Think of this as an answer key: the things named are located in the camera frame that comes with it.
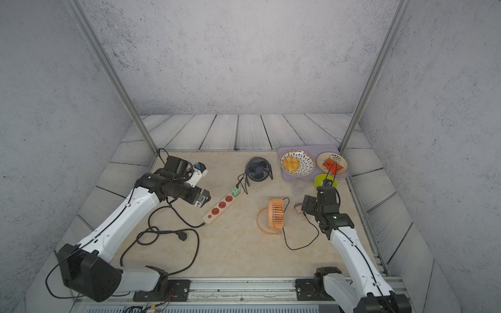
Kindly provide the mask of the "pink plug adapter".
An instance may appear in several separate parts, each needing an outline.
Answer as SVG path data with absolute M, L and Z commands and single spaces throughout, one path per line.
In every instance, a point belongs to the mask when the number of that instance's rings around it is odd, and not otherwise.
M 305 212 L 303 211 L 303 205 L 301 203 L 296 203 L 294 205 L 294 210 L 295 212 L 298 214 L 298 215 L 302 215 L 304 214 Z

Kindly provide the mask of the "beige power strip red sockets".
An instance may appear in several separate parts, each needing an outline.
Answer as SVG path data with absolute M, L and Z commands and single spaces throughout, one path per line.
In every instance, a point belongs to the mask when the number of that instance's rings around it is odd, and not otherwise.
M 202 218 L 205 224 L 214 223 L 232 204 L 236 196 L 232 193 L 227 194 L 221 201 L 214 205 Z

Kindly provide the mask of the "orange desk fan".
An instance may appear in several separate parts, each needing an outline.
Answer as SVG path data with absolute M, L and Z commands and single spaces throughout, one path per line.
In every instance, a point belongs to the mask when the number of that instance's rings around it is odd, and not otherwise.
M 260 225 L 260 215 L 267 213 L 267 227 L 268 231 L 263 229 Z M 268 236 L 280 236 L 281 230 L 284 228 L 284 212 L 285 205 L 283 199 L 270 199 L 267 207 L 261 209 L 256 215 L 257 228 Z

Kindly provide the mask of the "green plug adapter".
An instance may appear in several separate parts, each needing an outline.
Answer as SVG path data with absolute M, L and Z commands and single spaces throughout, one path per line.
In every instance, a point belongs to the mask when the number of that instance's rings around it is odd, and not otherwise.
M 233 197 L 237 197 L 237 196 L 239 196 L 239 195 L 241 194 L 241 191 L 242 191 L 242 188 L 240 188 L 240 187 L 234 187 L 234 188 L 232 189 L 232 192 L 231 192 L 231 193 L 232 193 L 232 196 L 233 196 Z

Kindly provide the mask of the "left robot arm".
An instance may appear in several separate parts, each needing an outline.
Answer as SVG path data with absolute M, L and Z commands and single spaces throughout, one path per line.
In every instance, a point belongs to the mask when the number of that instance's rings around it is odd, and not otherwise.
M 208 190 L 197 184 L 207 174 L 204 164 L 168 156 L 163 168 L 139 178 L 126 199 L 93 232 L 78 244 L 64 245 L 57 253 L 57 268 L 65 287 L 96 302 L 115 293 L 133 292 L 135 301 L 168 298 L 169 274 L 158 267 L 124 269 L 111 262 L 137 224 L 161 202 L 183 199 L 203 207 L 210 201 Z

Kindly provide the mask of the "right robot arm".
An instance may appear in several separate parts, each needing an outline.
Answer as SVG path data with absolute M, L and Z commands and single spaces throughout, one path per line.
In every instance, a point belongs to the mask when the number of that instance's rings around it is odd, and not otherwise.
M 411 312 L 407 296 L 397 294 L 370 261 L 350 216 L 340 212 L 341 197 L 333 186 L 317 187 L 304 196 L 301 211 L 316 220 L 319 230 L 340 254 L 351 281 L 337 267 L 320 267 L 313 277 L 322 299 L 334 300 L 341 312 Z

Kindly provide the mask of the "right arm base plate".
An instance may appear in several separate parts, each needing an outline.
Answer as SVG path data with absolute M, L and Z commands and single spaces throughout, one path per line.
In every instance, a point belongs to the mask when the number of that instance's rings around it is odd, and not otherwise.
M 296 279 L 295 289 L 298 301 L 333 301 L 322 285 L 314 279 Z

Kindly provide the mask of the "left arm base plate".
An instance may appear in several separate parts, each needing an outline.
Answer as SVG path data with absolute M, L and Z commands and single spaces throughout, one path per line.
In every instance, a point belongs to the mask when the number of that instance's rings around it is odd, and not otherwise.
M 190 292 L 191 280 L 165 279 L 160 281 L 150 292 L 135 292 L 134 302 L 186 302 Z

